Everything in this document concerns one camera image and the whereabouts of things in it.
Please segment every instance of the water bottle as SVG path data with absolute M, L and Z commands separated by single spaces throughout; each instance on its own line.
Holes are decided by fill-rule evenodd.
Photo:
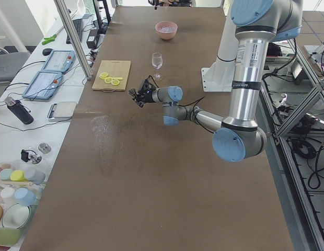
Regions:
M 12 97 L 7 97 L 4 99 L 7 108 L 24 124 L 31 124 L 33 122 L 33 117 L 25 109 L 19 100 L 14 100 Z

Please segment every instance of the blue tablet device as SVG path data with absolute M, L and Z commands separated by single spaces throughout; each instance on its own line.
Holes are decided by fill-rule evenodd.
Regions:
M 22 97 L 47 100 L 59 88 L 61 80 L 61 72 L 39 71 L 24 91 Z
M 75 60 L 74 51 L 52 51 L 49 54 L 42 71 L 61 72 L 68 71 Z

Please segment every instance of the gray chair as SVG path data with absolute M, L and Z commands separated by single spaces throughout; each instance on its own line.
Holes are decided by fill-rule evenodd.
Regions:
M 9 53 L 0 47 L 4 54 L 0 55 L 0 86 L 8 86 L 15 78 L 17 72 L 30 57 L 29 52 Z

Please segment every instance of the black computer mouse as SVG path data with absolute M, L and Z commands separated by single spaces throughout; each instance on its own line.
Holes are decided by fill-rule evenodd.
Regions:
M 48 56 L 49 54 L 51 54 L 52 50 L 53 50 L 53 49 L 51 49 L 51 48 L 43 49 L 43 51 L 42 51 L 42 55 L 44 55 L 44 56 Z

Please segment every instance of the white bowl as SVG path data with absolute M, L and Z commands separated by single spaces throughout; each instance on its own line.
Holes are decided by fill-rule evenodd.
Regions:
M 14 229 L 22 228 L 30 217 L 31 210 L 29 207 L 15 204 L 11 206 L 4 214 L 2 219 L 3 227 L 12 227 Z

